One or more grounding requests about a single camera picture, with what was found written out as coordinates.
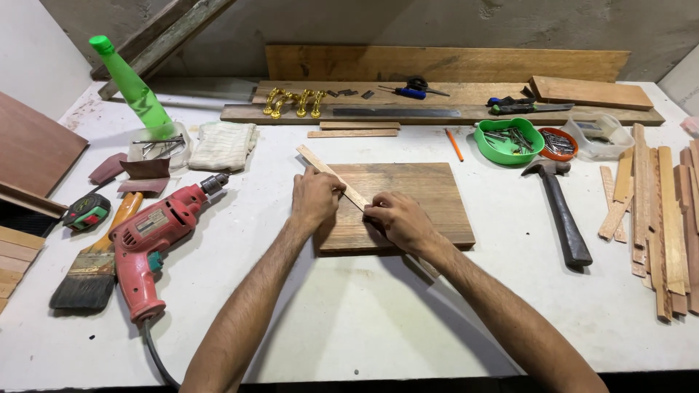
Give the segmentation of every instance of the green bottle cap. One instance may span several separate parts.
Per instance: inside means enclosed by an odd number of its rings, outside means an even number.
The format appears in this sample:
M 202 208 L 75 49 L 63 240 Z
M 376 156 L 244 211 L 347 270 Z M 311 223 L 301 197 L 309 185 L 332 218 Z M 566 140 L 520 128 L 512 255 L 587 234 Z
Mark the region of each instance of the green bottle cap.
M 109 42 L 109 38 L 106 36 L 94 36 L 89 40 L 89 44 L 92 45 L 92 48 L 100 55 L 114 53 L 114 45 Z

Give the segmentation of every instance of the screwdriver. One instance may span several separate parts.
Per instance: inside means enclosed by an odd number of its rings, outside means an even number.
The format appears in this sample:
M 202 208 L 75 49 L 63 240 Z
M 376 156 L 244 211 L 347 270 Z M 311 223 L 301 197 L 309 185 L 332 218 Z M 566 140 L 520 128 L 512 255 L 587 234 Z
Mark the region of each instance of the screwdriver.
M 399 96 L 403 97 L 408 97 L 408 98 L 414 98 L 414 99 L 425 99 L 427 97 L 427 93 L 421 92 L 419 90 L 414 90 L 414 89 L 408 89 L 406 87 L 386 87 L 386 86 L 379 86 L 383 87 L 384 89 L 389 89 L 393 90 L 394 94 L 397 94 Z

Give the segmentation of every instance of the paintbrush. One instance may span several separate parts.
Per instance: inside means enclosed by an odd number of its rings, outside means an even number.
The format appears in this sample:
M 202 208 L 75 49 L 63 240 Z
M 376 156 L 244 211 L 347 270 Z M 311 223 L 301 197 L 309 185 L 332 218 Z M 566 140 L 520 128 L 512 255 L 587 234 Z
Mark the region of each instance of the paintbrush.
M 136 214 L 142 201 L 143 194 L 140 192 L 126 194 L 107 233 L 75 257 L 68 274 L 51 296 L 49 307 L 101 310 L 107 306 L 116 276 L 114 243 L 109 239 L 109 232 Z

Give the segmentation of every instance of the hammer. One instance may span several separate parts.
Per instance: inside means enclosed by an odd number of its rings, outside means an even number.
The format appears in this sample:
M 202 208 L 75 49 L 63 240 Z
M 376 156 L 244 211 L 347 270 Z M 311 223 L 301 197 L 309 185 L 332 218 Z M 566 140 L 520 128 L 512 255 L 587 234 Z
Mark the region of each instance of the hammer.
M 585 245 L 585 240 L 583 240 L 577 225 L 575 225 L 575 220 L 565 203 L 559 180 L 556 178 L 556 175 L 563 175 L 569 170 L 570 163 L 568 162 L 539 159 L 529 164 L 522 172 L 522 176 L 539 173 L 544 182 L 549 205 L 556 221 L 556 229 L 559 231 L 565 265 L 569 267 L 589 266 L 592 264 L 592 256 L 587 250 L 587 245 Z

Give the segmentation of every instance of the hand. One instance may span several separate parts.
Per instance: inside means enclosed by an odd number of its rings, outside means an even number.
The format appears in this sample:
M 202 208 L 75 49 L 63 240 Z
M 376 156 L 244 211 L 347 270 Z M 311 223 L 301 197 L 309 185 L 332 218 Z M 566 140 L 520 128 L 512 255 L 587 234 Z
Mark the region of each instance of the hand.
M 338 210 L 338 198 L 345 188 L 337 176 L 307 166 L 303 176 L 294 176 L 291 217 L 312 234 Z
M 400 192 L 377 194 L 373 205 L 364 208 L 364 215 L 383 225 L 390 241 L 420 257 L 442 238 L 419 203 Z

